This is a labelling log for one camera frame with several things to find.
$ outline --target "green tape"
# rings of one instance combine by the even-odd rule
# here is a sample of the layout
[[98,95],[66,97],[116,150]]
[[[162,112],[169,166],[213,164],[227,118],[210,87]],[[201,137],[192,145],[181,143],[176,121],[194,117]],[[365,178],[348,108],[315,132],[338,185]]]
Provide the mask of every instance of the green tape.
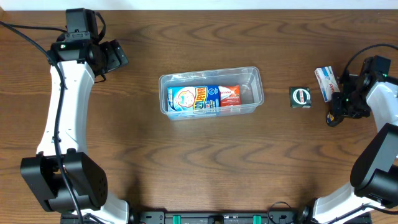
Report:
[[180,215],[173,216],[173,224],[181,224],[181,216]]
[[261,224],[261,216],[253,215],[253,224]]

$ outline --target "white wall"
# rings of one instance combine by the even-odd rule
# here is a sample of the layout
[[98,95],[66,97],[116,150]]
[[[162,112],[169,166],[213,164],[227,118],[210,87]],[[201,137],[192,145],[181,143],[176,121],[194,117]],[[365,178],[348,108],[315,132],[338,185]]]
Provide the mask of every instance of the white wall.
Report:
[[0,0],[5,10],[398,9],[398,0]]

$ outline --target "plastic container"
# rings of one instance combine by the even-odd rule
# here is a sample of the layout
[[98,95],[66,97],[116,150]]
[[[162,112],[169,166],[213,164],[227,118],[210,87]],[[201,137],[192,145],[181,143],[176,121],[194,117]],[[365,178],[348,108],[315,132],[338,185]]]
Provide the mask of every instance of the plastic container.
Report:
[[[241,105],[192,111],[167,111],[167,88],[178,86],[239,85]],[[264,102],[259,70],[256,67],[228,68],[162,75],[159,78],[160,110],[172,120],[195,119],[252,113]]]

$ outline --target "blue box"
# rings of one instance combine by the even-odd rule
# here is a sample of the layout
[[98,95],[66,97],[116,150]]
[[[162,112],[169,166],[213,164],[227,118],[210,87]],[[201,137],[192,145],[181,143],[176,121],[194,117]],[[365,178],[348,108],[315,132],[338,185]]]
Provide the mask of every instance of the blue box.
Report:
[[200,113],[203,112],[203,109],[219,108],[220,94],[218,85],[168,87],[167,101],[168,112],[193,111],[193,113]]

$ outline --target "tabletop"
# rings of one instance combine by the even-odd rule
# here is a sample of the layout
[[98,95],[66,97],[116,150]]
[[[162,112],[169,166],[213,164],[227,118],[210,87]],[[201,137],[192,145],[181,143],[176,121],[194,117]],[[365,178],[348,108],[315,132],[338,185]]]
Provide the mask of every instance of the tabletop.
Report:
[[[397,11],[101,11],[105,40],[118,39],[129,65],[94,85],[87,117],[90,157],[109,189],[136,210],[267,210],[299,207],[349,182],[376,135],[374,119],[330,128],[314,70],[340,75],[349,58],[378,43],[398,44]],[[4,12],[2,21],[65,27],[65,12]],[[21,30],[49,49],[56,31]],[[0,223],[58,223],[22,179],[35,156],[50,101],[50,66],[24,39],[0,27]],[[380,47],[365,57],[398,55]],[[160,112],[164,74],[255,66],[265,102],[254,113],[171,121]],[[289,87],[307,86],[311,108],[290,108]],[[375,223],[396,217],[372,213]]]

